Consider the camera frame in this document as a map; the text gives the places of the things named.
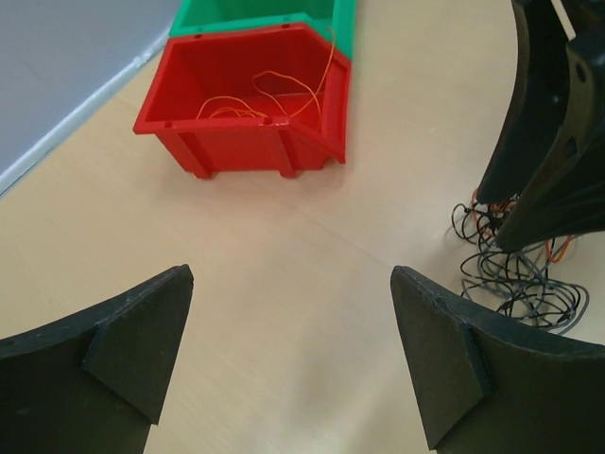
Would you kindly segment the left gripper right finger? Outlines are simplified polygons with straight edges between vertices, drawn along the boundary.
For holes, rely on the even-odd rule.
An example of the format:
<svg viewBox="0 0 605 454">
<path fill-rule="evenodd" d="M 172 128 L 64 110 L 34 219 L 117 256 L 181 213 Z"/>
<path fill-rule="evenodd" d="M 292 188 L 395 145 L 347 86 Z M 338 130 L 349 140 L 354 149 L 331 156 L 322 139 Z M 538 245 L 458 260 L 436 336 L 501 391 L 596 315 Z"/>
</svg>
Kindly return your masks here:
<svg viewBox="0 0 605 454">
<path fill-rule="evenodd" d="M 409 267 L 390 290 L 423 432 L 439 453 L 600 453 L 604 348 L 464 299 Z"/>
</svg>

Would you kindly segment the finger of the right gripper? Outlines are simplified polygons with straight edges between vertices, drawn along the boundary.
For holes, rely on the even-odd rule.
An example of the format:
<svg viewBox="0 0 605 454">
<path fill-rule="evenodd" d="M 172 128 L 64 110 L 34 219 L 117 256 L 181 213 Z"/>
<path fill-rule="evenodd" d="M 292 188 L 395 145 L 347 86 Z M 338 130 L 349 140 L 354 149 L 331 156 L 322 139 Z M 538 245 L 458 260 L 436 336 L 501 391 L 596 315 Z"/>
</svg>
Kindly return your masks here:
<svg viewBox="0 0 605 454">
<path fill-rule="evenodd" d="M 604 230 L 604 34 L 566 45 L 570 95 L 546 158 L 496 236 L 504 251 Z"/>
<path fill-rule="evenodd" d="M 567 35 L 550 1 L 511 3 L 517 67 L 510 105 L 476 191 L 482 204 L 521 194 L 549 152 L 567 112 Z"/>
</svg>

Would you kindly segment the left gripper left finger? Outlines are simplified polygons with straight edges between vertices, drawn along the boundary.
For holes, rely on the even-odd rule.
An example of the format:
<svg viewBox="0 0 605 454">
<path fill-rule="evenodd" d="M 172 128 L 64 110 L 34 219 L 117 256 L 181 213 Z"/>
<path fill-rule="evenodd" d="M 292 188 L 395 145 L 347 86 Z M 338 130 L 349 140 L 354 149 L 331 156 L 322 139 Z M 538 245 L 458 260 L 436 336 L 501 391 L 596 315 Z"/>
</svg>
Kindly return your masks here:
<svg viewBox="0 0 605 454">
<path fill-rule="evenodd" d="M 4 453 L 142 453 L 193 296 L 186 264 L 1 341 Z"/>
</svg>

